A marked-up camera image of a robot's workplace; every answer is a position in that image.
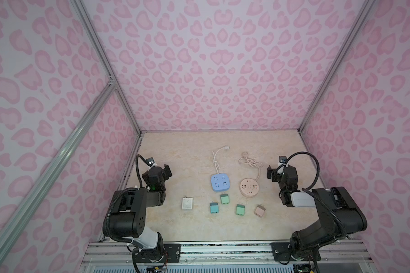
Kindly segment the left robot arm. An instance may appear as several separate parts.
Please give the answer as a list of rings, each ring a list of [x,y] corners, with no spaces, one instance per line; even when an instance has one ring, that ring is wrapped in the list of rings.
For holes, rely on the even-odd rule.
[[[159,232],[145,224],[147,208],[162,206],[166,199],[165,182],[172,177],[170,167],[153,166],[142,175],[146,188],[116,191],[103,222],[103,234],[115,242],[133,246],[133,258],[159,262],[164,257],[164,241]]]

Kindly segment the teal plug adapter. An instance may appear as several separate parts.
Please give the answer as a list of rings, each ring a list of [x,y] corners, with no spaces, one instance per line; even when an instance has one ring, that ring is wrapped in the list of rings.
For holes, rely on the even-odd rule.
[[[210,203],[210,213],[219,213],[219,204],[217,202],[211,202]]]

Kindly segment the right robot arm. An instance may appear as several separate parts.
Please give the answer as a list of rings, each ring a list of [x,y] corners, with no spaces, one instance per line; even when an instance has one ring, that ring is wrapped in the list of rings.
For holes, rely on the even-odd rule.
[[[272,243],[274,260],[283,265],[293,261],[320,260],[319,249],[368,227],[368,222],[344,187],[300,189],[297,169],[282,164],[267,168],[267,178],[278,183],[279,197],[289,208],[315,208],[318,220],[295,231],[289,243]]]

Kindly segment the pink plug adapter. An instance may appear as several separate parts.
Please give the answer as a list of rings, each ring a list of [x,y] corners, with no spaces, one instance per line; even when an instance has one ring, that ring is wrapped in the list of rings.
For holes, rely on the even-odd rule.
[[[258,217],[263,217],[265,212],[266,212],[266,209],[261,205],[258,205],[255,209],[255,215]]]

